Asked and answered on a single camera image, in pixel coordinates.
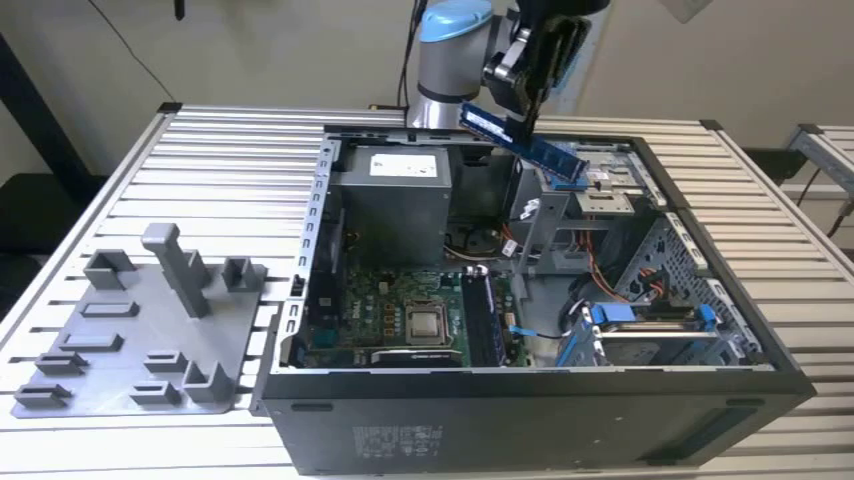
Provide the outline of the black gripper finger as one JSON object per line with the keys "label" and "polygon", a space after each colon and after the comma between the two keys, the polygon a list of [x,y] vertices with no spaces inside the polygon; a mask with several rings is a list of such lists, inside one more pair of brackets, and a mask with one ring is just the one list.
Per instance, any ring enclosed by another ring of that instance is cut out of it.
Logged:
{"label": "black gripper finger", "polygon": [[507,127],[510,136],[519,143],[527,143],[534,131],[534,124],[542,104],[540,91],[527,84],[512,84],[507,87]]}

